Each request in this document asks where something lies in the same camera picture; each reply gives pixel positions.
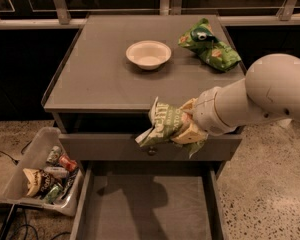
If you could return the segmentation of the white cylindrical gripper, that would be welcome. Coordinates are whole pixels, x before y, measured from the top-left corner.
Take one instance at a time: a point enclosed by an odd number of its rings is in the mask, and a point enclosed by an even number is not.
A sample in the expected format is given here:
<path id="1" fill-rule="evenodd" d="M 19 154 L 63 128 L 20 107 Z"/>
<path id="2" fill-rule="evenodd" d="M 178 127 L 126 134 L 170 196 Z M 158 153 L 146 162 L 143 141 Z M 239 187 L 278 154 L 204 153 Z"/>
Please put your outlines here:
<path id="1" fill-rule="evenodd" d="M 206 90 L 197 99 L 189 99 L 180 107 L 183 112 L 192 114 L 193 121 L 196 124 L 191 122 L 186 127 L 182 127 L 171 137 L 173 142 L 178 144 L 195 143 L 205 140 L 208 134 L 221 136 L 236 129 L 236 127 L 225 124 L 217 113 L 216 95 L 219 90 L 220 87 Z"/>

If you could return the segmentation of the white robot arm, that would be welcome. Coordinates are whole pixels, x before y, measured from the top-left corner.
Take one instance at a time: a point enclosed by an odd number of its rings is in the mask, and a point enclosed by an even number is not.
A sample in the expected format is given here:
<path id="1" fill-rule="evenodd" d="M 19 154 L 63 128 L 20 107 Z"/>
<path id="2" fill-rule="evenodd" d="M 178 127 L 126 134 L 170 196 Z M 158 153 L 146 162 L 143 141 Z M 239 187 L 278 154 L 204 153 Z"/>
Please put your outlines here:
<path id="1" fill-rule="evenodd" d="M 173 136 L 178 144 L 220 136 L 239 126 L 281 119 L 300 122 L 300 59 L 270 54 L 255 61 L 245 77 L 204 91 L 182 106 L 185 125 Z"/>

